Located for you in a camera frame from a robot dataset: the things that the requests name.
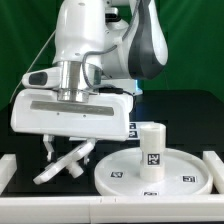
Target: green screen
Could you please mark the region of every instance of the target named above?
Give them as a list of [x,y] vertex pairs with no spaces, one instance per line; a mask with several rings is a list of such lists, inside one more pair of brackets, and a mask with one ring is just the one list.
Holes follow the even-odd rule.
[[[55,29],[62,0],[0,1],[0,109]],[[144,90],[201,89],[224,101],[223,0],[158,0],[160,23],[169,48],[165,70],[140,81]],[[121,7],[130,21],[130,10]],[[52,41],[34,70],[49,67]]]

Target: black table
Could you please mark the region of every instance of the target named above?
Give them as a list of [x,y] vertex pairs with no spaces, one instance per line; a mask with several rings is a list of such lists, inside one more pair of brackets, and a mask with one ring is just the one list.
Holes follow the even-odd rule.
[[[138,141],[97,143],[90,155],[85,173],[73,179],[67,170],[49,183],[36,186],[35,178],[47,166],[47,151],[43,137],[14,133],[10,127],[11,106],[0,112],[0,153],[16,154],[18,170],[3,192],[3,197],[21,196],[84,196],[98,195],[94,186],[94,167],[106,155],[130,147]],[[192,153],[216,151],[224,158],[224,103],[205,91],[145,91],[137,97],[131,121],[154,121],[167,127],[167,147]],[[54,142],[57,156],[72,150],[77,143],[57,137]]]

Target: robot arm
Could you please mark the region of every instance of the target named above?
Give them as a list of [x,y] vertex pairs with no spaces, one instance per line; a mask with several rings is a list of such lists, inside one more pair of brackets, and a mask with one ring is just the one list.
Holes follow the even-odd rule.
[[[74,155],[79,152],[86,157],[98,139],[128,138],[133,97],[111,88],[110,80],[151,79],[166,64],[167,46],[154,0],[121,2],[131,6],[130,26],[124,21],[105,23],[105,4],[108,8],[107,3],[113,5],[116,0],[65,0],[58,16],[53,67],[23,76],[27,89],[15,101],[11,119],[14,131],[43,134],[49,161],[54,152],[53,136],[87,139],[83,147],[65,156],[71,164],[63,163],[63,167],[77,168],[81,157]],[[107,78],[104,84],[102,77]],[[110,87],[110,94],[108,89],[98,91],[101,87]],[[51,171],[46,172],[38,183]]]
[[[139,4],[129,27],[124,21],[105,24],[105,7],[108,9],[114,4],[129,4],[133,14]],[[162,71],[168,58],[154,0],[111,0],[104,4],[103,1],[65,0],[58,16],[55,44],[53,65],[56,68],[45,71],[48,82],[35,72],[26,74],[23,84],[27,88],[58,88],[59,100],[73,102],[80,102],[80,96],[81,102],[88,101],[89,85],[82,71],[82,61],[88,52],[99,52],[90,54],[85,61],[91,85],[99,85],[102,75],[108,80],[152,79]],[[112,46],[116,47],[106,54]]]

